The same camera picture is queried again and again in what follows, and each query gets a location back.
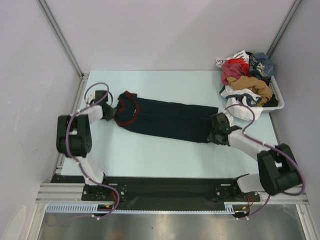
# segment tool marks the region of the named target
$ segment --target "laundry basket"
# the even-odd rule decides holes
[[[264,112],[271,112],[273,110],[283,109],[285,106],[285,102],[284,102],[284,99],[281,95],[280,89],[278,87],[278,84],[277,84],[274,76],[271,77],[271,82],[269,84],[269,87],[271,88],[273,94],[275,95],[275,98],[279,101],[279,104],[278,104],[278,106],[264,107],[263,111]]]

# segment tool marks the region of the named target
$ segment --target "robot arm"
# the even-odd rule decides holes
[[[285,157],[245,137],[239,126],[230,126],[224,113],[212,115],[211,122],[213,127],[208,136],[209,142],[239,149],[257,161],[259,174],[245,175],[237,179],[242,192],[265,191],[274,196],[301,183],[296,168]],[[295,161],[288,145],[272,147]],[[277,167],[276,163],[281,163],[282,166]]]
[[[91,95],[86,99],[88,104],[91,104],[94,101],[98,101],[106,94],[106,91],[96,91],[95,94]],[[104,178],[104,173],[98,167],[97,163],[90,155],[92,148],[92,137],[90,125],[94,122],[105,119],[110,121],[116,110],[110,107],[107,104],[108,98],[105,101],[102,101],[100,104],[92,106],[87,110],[81,112],[78,116],[75,117],[72,122],[70,135],[69,135],[69,148],[73,156],[76,156],[80,165],[80,171],[84,171],[88,176],[91,177],[97,183],[102,183]],[[62,153],[69,158],[70,156],[67,153],[66,147],[66,133],[69,120],[71,119],[70,115],[61,115],[58,117],[57,121],[57,134],[56,134],[56,148],[59,153]],[[95,185],[86,177],[84,177],[85,183],[87,185]]]
[[[91,104],[101,99],[105,94],[106,91],[96,91],[94,96],[86,99],[86,102]],[[89,156],[92,148],[90,124],[100,119],[107,121],[113,119],[116,110],[107,102],[108,98],[106,97],[98,105],[92,106],[76,116],[72,122],[69,135],[71,154],[80,160],[84,172],[97,183],[103,181],[104,173],[99,169],[93,158]],[[56,136],[56,148],[67,158],[70,157],[66,148],[67,125],[70,118],[70,115],[58,117]],[[243,193],[266,191],[273,196],[301,183],[297,170],[286,158],[276,151],[245,137],[241,127],[230,126],[224,113],[212,115],[210,118],[213,127],[208,136],[209,142],[239,149],[257,161],[259,174],[247,174],[237,178],[237,184]],[[293,153],[288,145],[280,144],[274,147],[294,160]],[[277,167],[276,163],[281,163],[282,166]],[[85,183],[94,185],[86,178]]]

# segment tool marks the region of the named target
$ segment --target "tan clothing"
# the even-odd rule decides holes
[[[267,84],[254,76],[241,76],[238,80],[233,76],[226,78],[234,90],[250,89],[262,97],[257,106],[261,107],[272,98],[272,90]]]

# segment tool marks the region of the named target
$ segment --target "metal floor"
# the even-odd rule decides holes
[[[46,213],[50,224],[75,214]],[[304,240],[295,205],[268,205],[249,220],[211,214],[115,213],[97,221],[79,218],[69,224],[42,224],[38,240]]]

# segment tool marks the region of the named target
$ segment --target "gray wall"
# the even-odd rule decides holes
[[[70,110],[79,78],[35,0],[1,1],[0,34],[1,237],[19,206],[23,231],[29,224],[55,164],[57,116]]]
[[[84,72],[212,70],[267,51],[293,0],[47,0]]]
[[[276,49],[275,77],[285,101],[272,113],[306,176],[306,193],[320,223],[320,1],[305,0]]]

